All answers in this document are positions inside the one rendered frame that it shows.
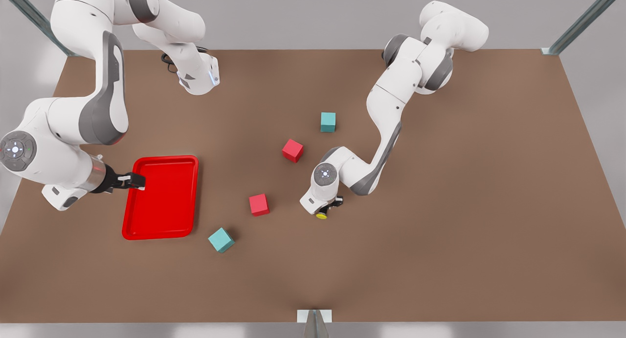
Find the red rectangular tray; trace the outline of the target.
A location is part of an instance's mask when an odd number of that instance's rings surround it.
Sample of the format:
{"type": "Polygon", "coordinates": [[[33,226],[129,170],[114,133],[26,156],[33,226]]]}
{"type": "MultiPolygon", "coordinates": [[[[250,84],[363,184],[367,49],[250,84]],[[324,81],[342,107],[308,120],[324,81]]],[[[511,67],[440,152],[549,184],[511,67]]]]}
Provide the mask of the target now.
{"type": "Polygon", "coordinates": [[[127,240],[179,238],[194,228],[199,160],[193,155],[143,157],[133,172],[143,190],[128,192],[122,226],[127,240]]]}

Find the red cube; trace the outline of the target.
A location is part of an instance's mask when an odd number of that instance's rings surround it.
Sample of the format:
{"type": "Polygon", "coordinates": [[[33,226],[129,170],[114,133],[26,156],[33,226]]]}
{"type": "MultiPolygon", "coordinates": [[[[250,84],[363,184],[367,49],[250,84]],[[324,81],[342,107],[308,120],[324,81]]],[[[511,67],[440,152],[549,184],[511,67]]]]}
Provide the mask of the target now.
{"type": "Polygon", "coordinates": [[[270,213],[266,194],[250,196],[248,199],[253,216],[261,216],[270,213]]]}
{"type": "Polygon", "coordinates": [[[304,152],[304,146],[295,140],[289,139],[282,148],[283,156],[293,163],[297,163],[304,152]]]}

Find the silver frame post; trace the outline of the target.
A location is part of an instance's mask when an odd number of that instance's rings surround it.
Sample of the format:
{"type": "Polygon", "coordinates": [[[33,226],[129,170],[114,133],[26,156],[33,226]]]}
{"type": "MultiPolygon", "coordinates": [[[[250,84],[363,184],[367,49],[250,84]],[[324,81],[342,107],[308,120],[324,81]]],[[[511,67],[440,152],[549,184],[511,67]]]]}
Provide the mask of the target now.
{"type": "Polygon", "coordinates": [[[65,55],[69,57],[78,57],[78,54],[66,48],[54,35],[51,30],[49,19],[45,17],[34,4],[29,0],[8,0],[20,12],[22,12],[29,21],[34,24],[38,30],[48,37],[65,55]]]}
{"type": "Polygon", "coordinates": [[[552,44],[541,48],[542,55],[558,56],[572,44],[616,0],[595,0],[591,6],[552,44]]]}
{"type": "Polygon", "coordinates": [[[297,323],[305,323],[303,338],[329,338],[327,322],[332,322],[332,310],[297,310],[297,323]]]}

